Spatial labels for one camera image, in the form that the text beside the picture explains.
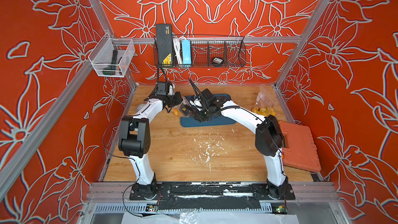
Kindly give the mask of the clear bag with yellow toys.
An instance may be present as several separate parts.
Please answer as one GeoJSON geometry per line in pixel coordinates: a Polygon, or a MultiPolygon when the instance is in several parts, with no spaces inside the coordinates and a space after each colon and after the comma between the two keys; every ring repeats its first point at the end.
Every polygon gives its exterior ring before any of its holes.
{"type": "Polygon", "coordinates": [[[180,118],[188,118],[191,116],[191,104],[189,101],[183,96],[182,97],[182,102],[173,107],[172,110],[173,114],[177,117],[180,118]]]}

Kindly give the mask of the clear resealable bag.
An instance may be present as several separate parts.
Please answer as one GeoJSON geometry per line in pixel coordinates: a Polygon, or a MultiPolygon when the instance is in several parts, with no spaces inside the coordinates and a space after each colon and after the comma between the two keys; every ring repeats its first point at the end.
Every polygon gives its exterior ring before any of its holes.
{"type": "Polygon", "coordinates": [[[252,112],[255,114],[265,116],[265,117],[267,117],[269,115],[276,117],[276,112],[274,111],[274,109],[272,107],[255,107],[255,108],[253,108],[252,112]]]}
{"type": "Polygon", "coordinates": [[[264,108],[274,112],[278,106],[279,101],[275,95],[274,89],[270,86],[261,86],[256,97],[255,108],[258,110],[264,108]]]}

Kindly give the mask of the black metal tongs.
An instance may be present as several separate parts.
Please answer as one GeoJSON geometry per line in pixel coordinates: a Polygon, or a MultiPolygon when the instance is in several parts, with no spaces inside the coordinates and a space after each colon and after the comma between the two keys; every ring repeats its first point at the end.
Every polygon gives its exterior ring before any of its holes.
{"type": "Polygon", "coordinates": [[[184,116],[194,116],[199,113],[202,109],[191,104],[182,104],[182,113],[184,116]]]}

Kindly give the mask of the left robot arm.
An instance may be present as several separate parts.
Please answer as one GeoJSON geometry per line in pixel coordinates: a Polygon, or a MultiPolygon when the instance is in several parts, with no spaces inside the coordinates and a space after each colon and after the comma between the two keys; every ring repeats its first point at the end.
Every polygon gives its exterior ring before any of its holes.
{"type": "Polygon", "coordinates": [[[180,92],[175,91],[175,85],[167,79],[163,68],[157,68],[156,79],[144,106],[131,116],[123,116],[119,125],[118,148],[130,160],[136,174],[136,190],[145,199],[153,199],[158,193],[155,172],[148,157],[150,123],[163,110],[170,113],[182,103],[180,92]]]}

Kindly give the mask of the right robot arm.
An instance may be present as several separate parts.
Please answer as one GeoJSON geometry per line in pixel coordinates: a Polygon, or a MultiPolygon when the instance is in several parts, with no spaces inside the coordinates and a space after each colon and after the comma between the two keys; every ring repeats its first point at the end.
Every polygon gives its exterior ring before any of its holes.
{"type": "Polygon", "coordinates": [[[255,147],[264,156],[267,168],[267,189],[272,199],[280,199],[287,193],[288,177],[283,166],[285,138],[278,120],[273,115],[255,114],[223,96],[216,97],[208,89],[201,91],[189,80],[195,96],[187,108],[199,122],[213,116],[232,119],[255,134],[255,147]]]}

